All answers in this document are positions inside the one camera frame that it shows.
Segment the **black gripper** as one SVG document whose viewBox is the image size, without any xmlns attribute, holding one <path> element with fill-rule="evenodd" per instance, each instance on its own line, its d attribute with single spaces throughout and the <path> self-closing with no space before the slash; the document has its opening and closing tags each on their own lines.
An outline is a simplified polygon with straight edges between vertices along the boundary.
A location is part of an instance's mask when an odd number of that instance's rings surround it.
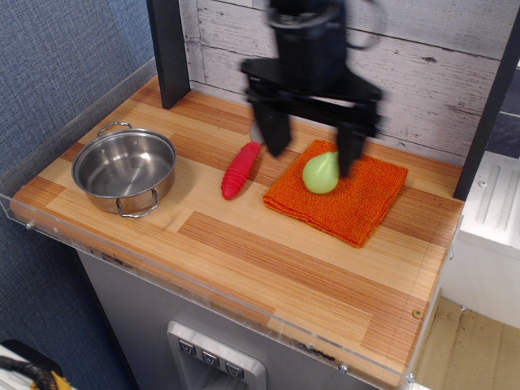
<svg viewBox="0 0 520 390">
<path fill-rule="evenodd" d="M 347 66 L 350 44 L 342 15 L 270 15 L 275 58 L 249 58 L 247 97 L 272 156 L 292 140 L 296 116 L 337 129 L 340 175 L 345 178 L 362 155 L 366 137 L 378 132 L 380 87 Z"/>
</svg>

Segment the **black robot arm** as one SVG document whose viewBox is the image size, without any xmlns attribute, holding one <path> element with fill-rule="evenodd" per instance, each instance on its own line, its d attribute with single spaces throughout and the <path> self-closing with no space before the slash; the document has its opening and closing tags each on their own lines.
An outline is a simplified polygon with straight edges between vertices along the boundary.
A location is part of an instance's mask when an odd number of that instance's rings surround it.
<svg viewBox="0 0 520 390">
<path fill-rule="evenodd" d="M 345 2 L 270 1 L 266 17 L 278 55 L 246 59 L 240 69 L 267 148 L 273 156 L 285 150 L 292 116 L 332 126 L 340 173 L 348 176 L 377 133 L 383 92 L 347 66 Z"/>
</svg>

